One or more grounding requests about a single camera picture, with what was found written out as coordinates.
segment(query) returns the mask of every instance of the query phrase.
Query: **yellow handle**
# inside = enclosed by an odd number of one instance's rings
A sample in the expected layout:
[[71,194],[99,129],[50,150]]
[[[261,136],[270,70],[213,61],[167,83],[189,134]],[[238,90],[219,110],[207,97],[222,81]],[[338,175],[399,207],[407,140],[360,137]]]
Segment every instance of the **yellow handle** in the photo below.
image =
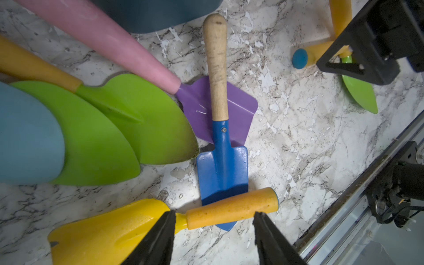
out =
[[[316,45],[311,45],[308,47],[305,47],[304,50],[308,54],[308,62],[306,63],[305,67],[311,66],[313,64],[316,64],[318,59],[321,58],[321,56],[330,48],[331,44],[333,44],[334,41],[324,42]],[[343,46],[336,54],[344,54],[344,53],[350,53],[349,46]]]
[[278,198],[272,188],[255,190],[188,210],[188,229],[229,223],[253,217],[255,212],[275,212]]
[[[352,2],[351,0],[330,0],[329,3],[331,20],[337,38],[352,20]],[[340,58],[348,57],[351,54],[351,51],[343,52],[340,54]]]
[[0,72],[21,80],[52,83],[75,93],[82,81],[0,36]]
[[212,120],[228,120],[227,103],[227,22],[220,14],[203,22],[206,57],[211,87]]

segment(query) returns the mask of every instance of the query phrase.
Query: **purple blade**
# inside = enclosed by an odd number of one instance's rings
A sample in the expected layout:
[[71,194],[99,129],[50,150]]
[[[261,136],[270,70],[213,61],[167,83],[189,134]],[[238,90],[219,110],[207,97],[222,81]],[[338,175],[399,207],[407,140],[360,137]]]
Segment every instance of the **purple blade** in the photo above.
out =
[[[209,76],[200,78],[193,85],[181,84],[176,96],[182,103],[184,114],[196,136],[214,143]],[[253,115],[258,109],[258,102],[254,97],[228,82],[227,96],[231,146],[243,146]]]

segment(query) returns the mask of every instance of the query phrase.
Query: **white marble countertop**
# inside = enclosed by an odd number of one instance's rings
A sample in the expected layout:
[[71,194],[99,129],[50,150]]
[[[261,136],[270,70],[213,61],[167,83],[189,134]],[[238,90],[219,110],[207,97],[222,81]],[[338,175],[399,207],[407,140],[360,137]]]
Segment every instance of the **white marble countertop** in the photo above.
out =
[[[365,2],[354,0],[353,13]],[[259,102],[245,143],[249,189],[275,189],[280,209],[269,216],[293,243],[424,109],[423,78],[401,60],[391,85],[374,86],[374,115],[339,76],[291,64],[297,47],[330,39],[327,0],[224,0],[219,12],[228,20],[228,79]],[[134,37],[187,82],[207,74],[203,19]],[[89,85],[122,71],[11,0],[0,0],[0,34]],[[53,228],[152,197],[181,212],[199,206],[195,161],[142,166],[139,177],[105,187],[0,184],[0,264],[51,264]],[[172,255],[173,265],[258,264],[252,220],[229,232],[181,231]]]

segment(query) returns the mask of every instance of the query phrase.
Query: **toy garden tool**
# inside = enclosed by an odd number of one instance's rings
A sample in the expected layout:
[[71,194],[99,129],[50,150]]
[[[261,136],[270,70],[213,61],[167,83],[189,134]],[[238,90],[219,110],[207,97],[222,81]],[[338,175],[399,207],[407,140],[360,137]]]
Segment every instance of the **toy garden tool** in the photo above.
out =
[[[48,236],[54,265],[116,265],[134,250],[162,214],[170,209],[156,199],[130,205],[69,223]],[[175,233],[217,223],[243,220],[255,212],[278,210],[272,188],[251,191],[200,208],[176,214]]]
[[65,160],[60,125],[39,100],[0,82],[0,182],[31,185],[57,178]]
[[[182,103],[184,113],[196,136],[213,143],[208,77],[201,78],[193,85],[181,84],[178,77],[89,0],[17,0],[17,2],[99,54],[143,77],[165,92],[175,95]],[[230,83],[227,84],[227,90],[230,140],[232,146],[242,146],[258,108],[258,102]]]
[[[337,38],[352,20],[352,4],[351,0],[329,0],[329,3],[333,28]],[[351,52],[342,53],[339,56],[343,63],[352,63]],[[347,75],[342,75],[342,78],[353,99],[364,109],[377,114],[377,101],[372,85]]]
[[61,127],[65,163],[52,183],[97,186],[138,176],[140,165],[127,139],[95,107],[49,83],[19,81],[11,83],[11,86],[43,103]]
[[56,84],[85,99],[121,130],[139,163],[163,165],[197,156],[196,137],[181,109],[139,76],[118,75],[102,87],[88,87],[1,36],[0,45],[0,72]]
[[[202,204],[222,200],[248,191],[247,148],[232,148],[227,108],[226,47],[227,23],[218,14],[209,15],[203,24],[212,100],[215,150],[197,157]],[[229,231],[235,223],[218,225]]]
[[[311,45],[305,48],[297,49],[293,54],[292,63],[296,69],[303,69],[317,63],[318,59],[328,50],[334,41]],[[343,46],[336,54],[349,52],[349,46]]]
[[[341,59],[343,63],[352,63],[352,57],[347,56]],[[368,82],[342,75],[343,82],[353,99],[364,109],[371,113],[377,114],[377,100],[375,98],[372,85]]]

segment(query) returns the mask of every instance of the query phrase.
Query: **green plastic scoop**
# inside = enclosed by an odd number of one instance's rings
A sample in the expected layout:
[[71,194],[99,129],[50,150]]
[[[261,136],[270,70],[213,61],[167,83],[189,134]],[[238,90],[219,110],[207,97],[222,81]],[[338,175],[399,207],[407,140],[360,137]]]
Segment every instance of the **green plastic scoop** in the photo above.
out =
[[[343,63],[352,63],[352,57],[348,56],[342,58]],[[365,81],[342,75],[343,81],[347,87],[347,90],[352,95],[353,99],[358,102],[361,107],[368,110],[371,113],[377,114],[378,107],[375,99],[374,90],[370,83]]]
[[0,72],[55,84],[89,102],[123,133],[139,163],[165,165],[198,155],[197,139],[182,110],[143,78],[123,74],[104,86],[89,87],[1,36],[0,46]]
[[132,179],[140,165],[118,128],[95,107],[60,87],[40,81],[14,86],[38,99],[57,119],[65,140],[65,163],[54,184],[97,186]]

